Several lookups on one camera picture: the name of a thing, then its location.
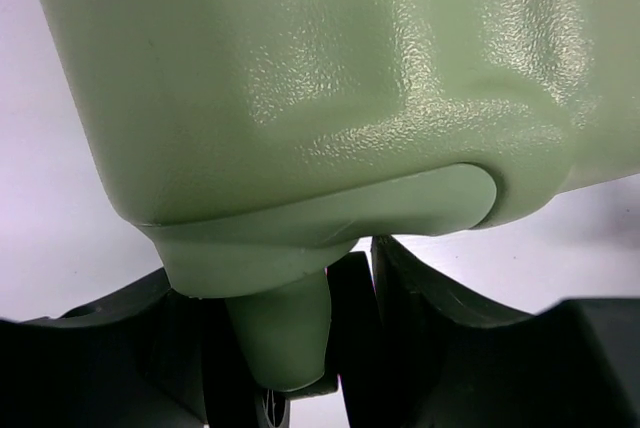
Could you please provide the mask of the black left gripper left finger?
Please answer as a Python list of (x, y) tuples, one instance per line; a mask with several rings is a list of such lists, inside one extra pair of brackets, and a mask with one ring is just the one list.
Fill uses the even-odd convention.
[(188, 311), (156, 270), (59, 318), (2, 320), (2, 426), (204, 426)]

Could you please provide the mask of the light green suitcase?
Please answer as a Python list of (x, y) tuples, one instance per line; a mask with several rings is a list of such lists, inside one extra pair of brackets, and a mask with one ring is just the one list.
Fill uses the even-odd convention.
[(639, 171), (639, 0), (39, 1), (207, 427), (342, 392), (344, 256)]

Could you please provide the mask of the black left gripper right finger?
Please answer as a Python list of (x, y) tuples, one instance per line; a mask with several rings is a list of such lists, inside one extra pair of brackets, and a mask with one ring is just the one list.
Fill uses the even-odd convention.
[(339, 263), (339, 376), (353, 427), (635, 427), (639, 302), (528, 314), (378, 237)]

